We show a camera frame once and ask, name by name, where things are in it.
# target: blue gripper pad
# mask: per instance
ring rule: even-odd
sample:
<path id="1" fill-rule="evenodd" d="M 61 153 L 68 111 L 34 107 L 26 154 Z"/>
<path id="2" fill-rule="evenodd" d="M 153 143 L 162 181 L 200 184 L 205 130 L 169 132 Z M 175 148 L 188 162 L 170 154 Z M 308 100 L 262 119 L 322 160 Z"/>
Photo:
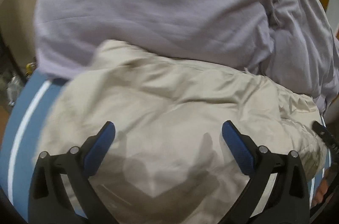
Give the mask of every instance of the blue gripper pad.
<path id="1" fill-rule="evenodd" d="M 242 136 L 245 135 L 242 135 L 231 121 L 226 121 L 222 125 L 222 137 L 232 152 L 241 172 L 251 177 L 255 173 L 255 158 L 241 139 Z"/>
<path id="2" fill-rule="evenodd" d="M 108 149 L 115 138 L 115 126 L 108 121 L 96 136 L 89 137 L 83 144 L 85 157 L 83 158 L 83 174 L 93 176 L 99 169 Z"/>

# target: white cloth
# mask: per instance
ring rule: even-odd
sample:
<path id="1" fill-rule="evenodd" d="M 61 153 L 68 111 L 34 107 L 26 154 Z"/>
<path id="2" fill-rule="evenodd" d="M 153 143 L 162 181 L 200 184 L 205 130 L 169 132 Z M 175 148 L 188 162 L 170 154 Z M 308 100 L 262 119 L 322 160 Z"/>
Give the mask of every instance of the white cloth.
<path id="1" fill-rule="evenodd" d="M 339 57 L 318 0 L 37 0 L 40 70 L 72 79 L 119 39 L 167 57 L 265 74 L 315 99 L 339 92 Z"/>
<path id="2" fill-rule="evenodd" d="M 43 150 L 81 146 L 112 121 L 116 139 L 90 182 L 118 221 L 217 223 L 248 181 L 221 136 L 226 120 L 272 152 L 298 151 L 308 179 L 324 164 L 326 148 L 310 129 L 320 121 L 310 97 L 268 77 L 117 40 L 104 43 L 90 71 L 65 86 L 34 163 Z"/>

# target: purple fabric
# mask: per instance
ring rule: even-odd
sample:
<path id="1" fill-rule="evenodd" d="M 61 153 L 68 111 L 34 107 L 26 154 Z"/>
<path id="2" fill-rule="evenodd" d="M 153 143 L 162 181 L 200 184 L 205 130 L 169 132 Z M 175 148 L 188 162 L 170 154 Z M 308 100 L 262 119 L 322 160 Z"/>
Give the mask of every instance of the purple fabric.
<path id="1" fill-rule="evenodd" d="M 72 79 L 106 39 L 264 74 L 325 109 L 338 54 L 318 0 L 38 0 L 40 70 Z"/>

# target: beige fabric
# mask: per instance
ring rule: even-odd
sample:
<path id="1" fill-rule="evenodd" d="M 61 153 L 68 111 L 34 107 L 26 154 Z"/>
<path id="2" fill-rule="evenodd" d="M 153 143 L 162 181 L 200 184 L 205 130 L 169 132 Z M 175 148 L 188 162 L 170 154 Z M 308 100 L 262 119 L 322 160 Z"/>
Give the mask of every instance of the beige fabric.
<path id="1" fill-rule="evenodd" d="M 217 223 L 248 181 L 221 136 L 226 120 L 272 152 L 298 151 L 308 179 L 325 160 L 310 129 L 320 121 L 310 97 L 267 77 L 116 40 L 65 87 L 36 154 L 80 146 L 108 120 L 116 139 L 91 183 L 121 223 Z"/>

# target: silver screw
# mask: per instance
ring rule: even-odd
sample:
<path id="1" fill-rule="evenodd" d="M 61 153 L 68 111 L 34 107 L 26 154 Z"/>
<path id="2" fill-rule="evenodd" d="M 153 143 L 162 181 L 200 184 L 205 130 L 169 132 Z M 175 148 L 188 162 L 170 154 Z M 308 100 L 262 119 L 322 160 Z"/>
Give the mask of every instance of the silver screw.
<path id="1" fill-rule="evenodd" d="M 79 152 L 79 148 L 78 147 L 72 147 L 70 150 L 69 150 L 70 153 L 72 154 L 77 154 Z"/>
<path id="2" fill-rule="evenodd" d="M 47 152 L 46 151 L 43 151 L 39 154 L 39 157 L 44 159 L 45 157 L 47 156 Z"/>
<path id="3" fill-rule="evenodd" d="M 298 157 L 298 153 L 295 150 L 291 151 L 291 155 L 292 155 L 293 158 Z"/>
<path id="4" fill-rule="evenodd" d="M 267 153 L 267 152 L 268 152 L 268 148 L 265 147 L 265 146 L 260 146 L 260 147 L 259 147 L 259 151 L 260 151 L 261 153 Z"/>

